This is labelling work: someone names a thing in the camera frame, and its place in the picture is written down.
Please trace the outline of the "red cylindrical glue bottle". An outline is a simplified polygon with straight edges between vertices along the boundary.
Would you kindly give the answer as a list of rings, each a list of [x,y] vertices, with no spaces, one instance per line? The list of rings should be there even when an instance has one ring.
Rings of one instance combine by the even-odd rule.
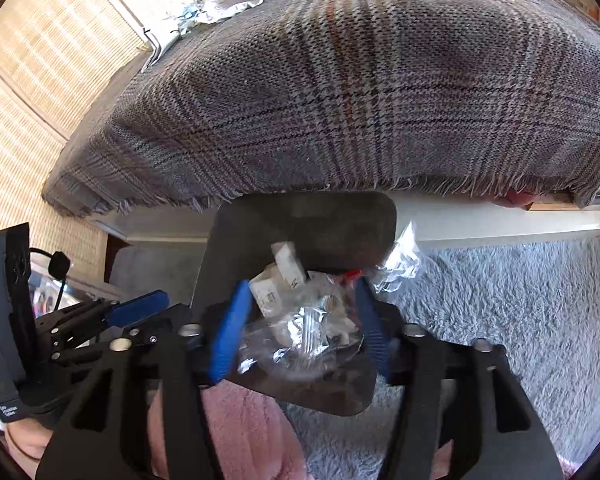
[[[341,277],[345,281],[356,281],[358,278],[360,278],[363,275],[364,275],[364,272],[362,270],[351,270],[346,273],[343,273],[341,275]]]

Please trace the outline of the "small white torn carton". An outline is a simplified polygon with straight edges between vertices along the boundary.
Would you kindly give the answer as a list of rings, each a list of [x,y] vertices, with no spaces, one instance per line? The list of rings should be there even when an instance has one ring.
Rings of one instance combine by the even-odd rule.
[[[274,243],[271,248],[274,262],[249,282],[253,299],[265,318],[281,315],[286,297],[308,280],[294,243]]]

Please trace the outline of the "clear plastic wrap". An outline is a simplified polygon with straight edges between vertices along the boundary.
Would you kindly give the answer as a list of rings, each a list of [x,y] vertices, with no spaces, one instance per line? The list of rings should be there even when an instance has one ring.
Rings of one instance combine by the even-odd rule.
[[[418,278],[422,256],[415,226],[409,223],[380,263],[363,271],[377,299]],[[284,310],[274,318],[261,317],[242,332],[237,371],[259,367],[266,374],[309,382],[336,370],[365,346],[354,299],[356,281],[342,274],[309,271],[306,284],[292,290]]]

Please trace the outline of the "blue white torn packaging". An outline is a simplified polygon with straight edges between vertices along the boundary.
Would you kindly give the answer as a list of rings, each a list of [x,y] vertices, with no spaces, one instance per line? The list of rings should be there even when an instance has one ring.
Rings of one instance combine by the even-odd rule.
[[[219,23],[245,10],[260,6],[264,0],[195,0],[172,18],[171,32],[186,35],[197,25]]]

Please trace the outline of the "black trash bin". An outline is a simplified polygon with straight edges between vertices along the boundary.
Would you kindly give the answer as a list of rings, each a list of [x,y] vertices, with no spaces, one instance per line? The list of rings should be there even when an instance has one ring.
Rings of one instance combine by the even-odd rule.
[[[192,300],[213,337],[230,298],[235,352],[214,362],[245,388],[337,416],[364,411],[376,367],[353,305],[356,274],[391,248],[396,206],[381,193],[251,195],[214,216]]]

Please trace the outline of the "pink fuzzy clothing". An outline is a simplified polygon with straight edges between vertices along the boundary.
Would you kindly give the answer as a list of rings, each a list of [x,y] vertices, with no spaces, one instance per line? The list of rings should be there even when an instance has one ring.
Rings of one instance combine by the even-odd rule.
[[[232,382],[202,392],[204,412],[227,479],[309,479],[290,421],[269,396]]]

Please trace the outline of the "grey plaid tablecloth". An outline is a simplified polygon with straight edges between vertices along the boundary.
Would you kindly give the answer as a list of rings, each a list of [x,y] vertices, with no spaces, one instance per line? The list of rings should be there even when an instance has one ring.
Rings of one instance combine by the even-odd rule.
[[[119,79],[42,196],[73,217],[253,193],[600,188],[600,26],[562,0],[265,0]]]

